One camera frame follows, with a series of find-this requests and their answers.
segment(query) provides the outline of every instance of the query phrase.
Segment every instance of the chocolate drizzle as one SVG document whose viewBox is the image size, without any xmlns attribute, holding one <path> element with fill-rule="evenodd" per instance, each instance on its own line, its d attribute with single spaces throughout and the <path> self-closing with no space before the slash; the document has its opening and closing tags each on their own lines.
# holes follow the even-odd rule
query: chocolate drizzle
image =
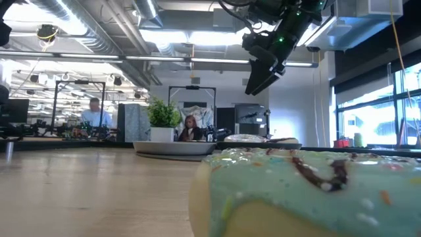
<svg viewBox="0 0 421 237">
<path fill-rule="evenodd" d="M 315 175 L 314 171 L 303 160 L 298 157 L 292 158 L 295 168 L 314 186 L 327 191 L 336 192 L 344 189 L 348 182 L 347 170 L 345 169 L 346 160 L 333 161 L 330 166 L 334 168 L 335 176 L 330 180 L 324 180 Z"/>
</svg>

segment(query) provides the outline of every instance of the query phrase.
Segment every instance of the green plant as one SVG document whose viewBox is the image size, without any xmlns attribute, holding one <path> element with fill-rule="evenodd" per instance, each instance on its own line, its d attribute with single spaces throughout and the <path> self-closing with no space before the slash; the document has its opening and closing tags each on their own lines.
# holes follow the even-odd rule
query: green plant
<svg viewBox="0 0 421 237">
<path fill-rule="evenodd" d="M 152 97 L 149 102 L 147 114 L 152 127 L 175 128 L 181 121 L 180 113 L 173 101 L 165 105 L 163 100 L 156 97 Z"/>
</svg>

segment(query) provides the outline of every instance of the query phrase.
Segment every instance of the donut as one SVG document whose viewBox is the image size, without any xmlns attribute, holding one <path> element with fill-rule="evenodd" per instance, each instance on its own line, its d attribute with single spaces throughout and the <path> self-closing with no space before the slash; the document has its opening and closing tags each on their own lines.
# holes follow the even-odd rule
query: donut
<svg viewBox="0 0 421 237">
<path fill-rule="evenodd" d="M 420 160 L 374 154 L 227 149 L 189 192 L 195 237 L 421 234 Z"/>
</svg>

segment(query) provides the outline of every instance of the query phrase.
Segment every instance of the potted plant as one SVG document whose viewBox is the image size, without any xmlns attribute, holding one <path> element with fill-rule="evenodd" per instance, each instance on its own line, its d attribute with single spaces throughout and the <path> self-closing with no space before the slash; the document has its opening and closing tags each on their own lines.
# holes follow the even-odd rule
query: potted plant
<svg viewBox="0 0 421 237">
<path fill-rule="evenodd" d="M 152 97 L 147 108 L 151 123 L 152 142 L 173 142 L 174 128 L 179 125 L 181 116 L 174 102 L 168 105 L 156 97 Z"/>
</svg>

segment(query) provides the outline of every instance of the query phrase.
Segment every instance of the woman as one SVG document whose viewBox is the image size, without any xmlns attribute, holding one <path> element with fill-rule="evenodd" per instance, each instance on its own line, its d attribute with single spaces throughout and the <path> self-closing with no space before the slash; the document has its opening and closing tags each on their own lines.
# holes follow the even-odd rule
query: woman
<svg viewBox="0 0 421 237">
<path fill-rule="evenodd" d="M 200 140 L 202 132 L 196 124 L 196 119 L 193 115 L 189 115 L 184 120 L 184 129 L 178 138 L 179 142 L 188 142 L 192 140 Z"/>
</svg>

